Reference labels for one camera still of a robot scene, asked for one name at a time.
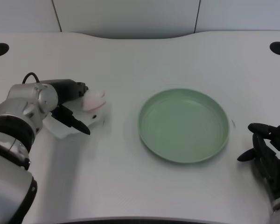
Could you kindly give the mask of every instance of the black cable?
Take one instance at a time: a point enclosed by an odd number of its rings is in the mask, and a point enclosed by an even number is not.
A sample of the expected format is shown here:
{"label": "black cable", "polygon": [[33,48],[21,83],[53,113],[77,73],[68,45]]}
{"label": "black cable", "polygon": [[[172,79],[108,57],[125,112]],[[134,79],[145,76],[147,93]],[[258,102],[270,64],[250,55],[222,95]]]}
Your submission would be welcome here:
{"label": "black cable", "polygon": [[36,82],[39,83],[39,79],[36,76],[36,74],[34,72],[30,72],[24,77],[22,84],[25,84],[25,82],[29,76],[33,76],[35,78]]}

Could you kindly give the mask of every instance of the green plate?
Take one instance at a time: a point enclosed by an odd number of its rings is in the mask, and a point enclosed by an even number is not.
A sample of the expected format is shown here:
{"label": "green plate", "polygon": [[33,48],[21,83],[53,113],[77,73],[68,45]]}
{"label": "green plate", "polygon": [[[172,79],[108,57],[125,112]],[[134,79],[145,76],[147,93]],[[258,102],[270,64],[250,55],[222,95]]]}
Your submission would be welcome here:
{"label": "green plate", "polygon": [[151,151],[181,163],[216,155],[229,136],[222,107],[203,93],[187,89],[167,90],[151,97],[141,109],[138,129]]}

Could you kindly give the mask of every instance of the white table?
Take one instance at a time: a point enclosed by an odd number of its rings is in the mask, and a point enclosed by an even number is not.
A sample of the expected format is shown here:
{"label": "white table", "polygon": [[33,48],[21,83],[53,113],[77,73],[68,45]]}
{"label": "white table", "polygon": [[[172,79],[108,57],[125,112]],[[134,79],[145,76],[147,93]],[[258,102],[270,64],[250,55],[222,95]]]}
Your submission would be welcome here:
{"label": "white table", "polygon": [[[280,125],[280,32],[206,32],[165,40],[108,40],[74,33],[0,34],[0,102],[29,72],[106,90],[110,117],[91,136],[55,139],[46,129],[31,149],[38,182],[25,224],[97,217],[169,217],[264,224],[270,202],[250,163],[252,122]],[[179,165],[141,143],[137,116],[153,94],[190,88],[214,98],[231,124],[214,159]]]}

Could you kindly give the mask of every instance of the plate rim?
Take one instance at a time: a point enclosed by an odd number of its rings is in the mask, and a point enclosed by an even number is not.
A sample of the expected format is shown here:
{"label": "plate rim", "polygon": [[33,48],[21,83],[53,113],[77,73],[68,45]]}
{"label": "plate rim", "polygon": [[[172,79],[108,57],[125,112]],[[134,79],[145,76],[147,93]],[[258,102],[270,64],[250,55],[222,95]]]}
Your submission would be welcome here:
{"label": "plate rim", "polygon": [[[159,154],[158,152],[155,152],[155,151],[152,150],[150,147],[148,147],[147,143],[146,143],[145,140],[144,140],[144,137],[142,136],[141,130],[140,130],[140,116],[141,116],[141,114],[142,114],[142,111],[143,111],[145,105],[148,103],[148,101],[149,101],[150,99],[152,99],[153,97],[155,97],[155,96],[157,96],[157,95],[159,95],[159,94],[161,94],[161,93],[164,93],[164,92],[167,92],[167,91],[173,91],[173,90],[194,91],[194,92],[197,92],[197,93],[199,93],[199,94],[202,94],[202,95],[204,95],[204,96],[210,98],[211,100],[213,100],[213,101],[221,108],[221,110],[223,111],[223,115],[225,116],[226,121],[227,121],[227,135],[226,135],[226,138],[224,139],[222,145],[221,145],[220,147],[218,147],[218,150],[216,150],[215,153],[213,153],[213,154],[211,154],[211,155],[209,155],[209,156],[207,156],[207,157],[205,157],[205,158],[203,158],[203,159],[199,159],[199,160],[195,160],[195,161],[175,161],[175,160],[170,160],[170,159],[168,159],[168,158],[165,158],[164,156],[162,156],[162,155]],[[139,134],[139,136],[140,136],[142,142],[145,144],[145,146],[146,146],[151,152],[153,152],[154,154],[158,155],[159,157],[161,157],[161,158],[163,158],[163,159],[165,159],[165,160],[167,160],[167,161],[171,161],[171,162],[176,162],[176,163],[189,163],[189,164],[190,164],[190,163],[196,163],[196,162],[201,162],[201,161],[204,161],[204,160],[208,160],[208,159],[210,159],[211,157],[214,157],[214,156],[216,156],[217,154],[219,154],[219,153],[224,149],[224,147],[226,146],[226,144],[227,144],[227,142],[228,142],[228,140],[229,140],[229,135],[230,135],[230,123],[229,123],[228,116],[227,116],[225,110],[223,109],[223,107],[222,107],[217,101],[215,101],[213,98],[211,98],[210,96],[208,96],[208,95],[206,95],[205,93],[202,93],[202,92],[200,92],[200,91],[193,90],[193,89],[173,88],[173,89],[167,89],[167,90],[164,90],[164,91],[160,91],[160,92],[158,92],[158,93],[152,95],[149,99],[147,99],[147,100],[145,101],[145,103],[142,105],[142,107],[141,107],[141,109],[140,109],[140,112],[139,112],[139,114],[138,114],[138,134]]]}

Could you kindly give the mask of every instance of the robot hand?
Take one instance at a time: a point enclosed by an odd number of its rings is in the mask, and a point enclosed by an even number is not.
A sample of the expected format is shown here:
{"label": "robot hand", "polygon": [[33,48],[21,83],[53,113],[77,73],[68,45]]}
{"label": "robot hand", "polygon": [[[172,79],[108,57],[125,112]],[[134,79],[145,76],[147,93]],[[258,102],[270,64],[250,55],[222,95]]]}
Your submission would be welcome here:
{"label": "robot hand", "polygon": [[[36,83],[25,83],[30,75]],[[62,105],[82,97],[87,90],[85,83],[70,79],[39,81],[34,73],[9,90],[0,104],[0,224],[20,224],[35,198],[37,183],[27,171],[29,152],[48,113],[66,126],[90,134],[88,127]]]}
{"label": "robot hand", "polygon": [[254,160],[257,170],[267,180],[270,193],[275,200],[272,204],[273,214],[270,217],[270,224],[280,224],[280,159],[264,140],[269,139],[280,151],[280,126],[252,123],[248,129],[253,132],[253,148],[240,155],[238,161]]}

